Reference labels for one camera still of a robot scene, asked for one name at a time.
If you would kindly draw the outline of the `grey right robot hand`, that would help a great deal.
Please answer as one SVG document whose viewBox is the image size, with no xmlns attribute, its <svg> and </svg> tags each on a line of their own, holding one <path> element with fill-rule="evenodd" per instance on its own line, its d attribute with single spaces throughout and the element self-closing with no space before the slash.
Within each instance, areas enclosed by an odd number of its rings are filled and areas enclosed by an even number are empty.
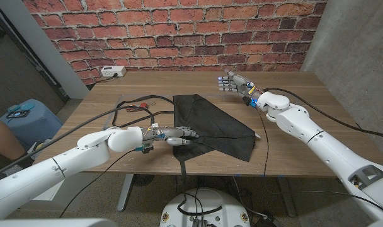
<svg viewBox="0 0 383 227">
<path fill-rule="evenodd" d="M 255 102 L 263 94 L 250 79 L 229 70 L 226 70 L 226 74 L 226 76 L 218 77 L 220 91 L 237 93 L 241 97 L 248 97 Z"/>
</svg>

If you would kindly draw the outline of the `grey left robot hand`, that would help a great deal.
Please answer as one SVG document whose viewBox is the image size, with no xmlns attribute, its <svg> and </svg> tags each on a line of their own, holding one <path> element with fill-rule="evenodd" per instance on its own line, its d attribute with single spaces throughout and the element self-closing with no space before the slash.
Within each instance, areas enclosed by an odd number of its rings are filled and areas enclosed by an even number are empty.
<svg viewBox="0 0 383 227">
<path fill-rule="evenodd" d="M 150 127 L 142 129 L 143 144 L 154 141 L 166 141 L 170 146 L 189 145 L 190 138 L 199 138 L 199 135 L 189 127 Z"/>
</svg>

